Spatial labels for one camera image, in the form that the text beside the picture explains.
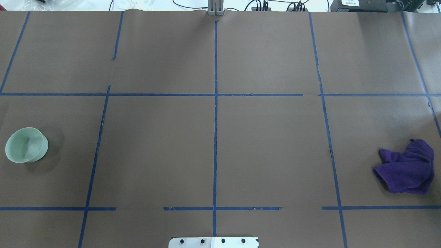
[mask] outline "green bowl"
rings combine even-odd
[[[36,128],[22,128],[6,142],[6,156],[14,163],[31,163],[42,158],[48,150],[48,140]]]

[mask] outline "blue tape line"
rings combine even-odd
[[[337,203],[338,203],[338,206],[341,207],[340,190],[338,187],[337,169],[335,168],[335,160],[334,160],[334,151],[333,151],[333,147],[332,147],[331,132],[329,130],[328,114],[326,112],[326,103],[325,103],[325,97],[324,97],[324,91],[323,91],[323,84],[321,81],[320,70],[318,68],[318,53],[317,53],[317,46],[315,43],[314,26],[312,23],[311,12],[308,12],[308,14],[309,14],[309,23],[310,23],[310,27],[311,27],[312,45],[314,47],[315,65],[317,68],[317,77],[318,77],[318,81],[320,83],[321,103],[323,105],[323,114],[325,116],[326,134],[328,136],[329,151],[331,153],[331,162],[332,162],[332,168],[333,168],[333,174],[334,174],[334,185],[335,185],[335,191],[336,191],[336,195],[337,195]],[[345,248],[348,248],[348,242],[346,239],[346,229],[344,227],[343,211],[339,210],[339,214],[340,214],[341,233],[343,235],[343,245]]]
[[[434,121],[435,121],[435,124],[436,124],[437,129],[438,129],[438,135],[441,138],[440,124],[438,122],[437,115],[435,114],[434,106],[432,104],[432,100],[430,99],[429,92],[428,92],[427,87],[426,87],[426,82],[424,81],[424,78],[422,76],[421,68],[419,66],[418,60],[416,59],[415,50],[413,49],[412,41],[411,41],[411,38],[409,36],[409,32],[407,30],[406,20],[404,18],[404,12],[401,12],[401,19],[403,20],[404,32],[406,33],[406,38],[407,38],[407,41],[409,43],[409,47],[410,47],[411,52],[412,52],[412,57],[414,58],[416,68],[418,70],[419,78],[421,79],[422,87],[424,88],[424,92],[426,93],[427,101],[428,101],[428,103],[430,105],[430,111],[432,112],[432,116],[434,117]]]
[[[0,211],[84,211],[84,207],[0,207]]]
[[[111,93],[110,96],[140,97],[214,97],[215,94],[181,94],[181,93]]]
[[[213,207],[164,207],[164,211],[212,211]],[[216,211],[279,211],[283,207],[216,207]]]
[[[426,206],[341,206],[321,207],[322,210],[385,210],[385,209],[441,209],[439,205]]]
[[[120,42],[120,35],[121,35],[121,26],[123,25],[123,17],[124,17],[124,11],[121,11],[121,17],[120,17],[120,26],[118,27],[118,35],[116,36],[116,43],[115,43],[115,53],[113,54],[112,59],[116,59],[116,53],[118,52],[118,44]]]
[[[17,53],[17,49],[19,48],[19,44],[20,44],[20,41],[22,40],[23,33],[25,32],[26,24],[27,24],[27,21],[29,20],[29,15],[30,15],[30,11],[28,11],[28,13],[26,15],[26,19],[25,19],[25,22],[23,23],[22,31],[20,32],[19,39],[17,40],[17,43],[15,44],[14,52],[12,53],[11,60],[9,61],[9,65],[7,66],[6,73],[4,74],[3,82],[0,86],[0,94],[3,92],[3,88],[6,83],[6,79],[9,74],[9,70],[11,69],[12,62],[14,61],[14,58],[15,58],[15,54]]]
[[[105,93],[2,93],[2,96],[105,96]]]
[[[84,211],[84,207],[0,207],[0,211]],[[116,207],[90,207],[89,211],[116,211]]]
[[[302,97],[303,94],[219,94],[220,97]]]
[[[87,192],[86,207],[84,209],[84,216],[83,216],[83,222],[82,222],[82,226],[81,226],[81,233],[80,233],[80,239],[78,242],[78,248],[81,248],[81,246],[82,246],[82,240],[84,237],[84,230],[86,228],[87,213],[89,211],[89,204],[90,204],[90,195],[92,194],[93,179],[95,177],[95,169],[97,167],[98,152],[100,150],[100,145],[101,145],[101,137],[103,134],[104,119],[106,117],[107,103],[109,100],[109,93],[110,93],[110,85],[107,87],[106,100],[104,101],[103,115],[101,117],[100,132],[98,134],[97,148],[95,149],[95,157],[93,159],[92,173],[90,175],[89,190]]]
[[[217,221],[217,22],[214,22],[214,149],[213,149],[213,237],[216,237]]]
[[[89,207],[88,211],[116,211],[116,207]]]
[[[164,211],[213,211],[213,207],[165,207]]]
[[[425,94],[323,94],[325,97],[425,97]]]
[[[250,210],[263,210],[263,211],[279,211],[283,207],[217,207],[219,211],[250,211]]]

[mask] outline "label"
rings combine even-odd
[[[360,7],[359,0],[341,0],[341,4],[346,6]]]

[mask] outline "purple towel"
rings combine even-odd
[[[384,164],[374,174],[391,193],[426,194],[434,178],[434,151],[422,139],[413,140],[403,153],[380,149]]]

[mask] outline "black box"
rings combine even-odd
[[[331,11],[332,12],[387,12],[388,9],[386,6],[386,0],[334,0],[333,3],[331,4]]]

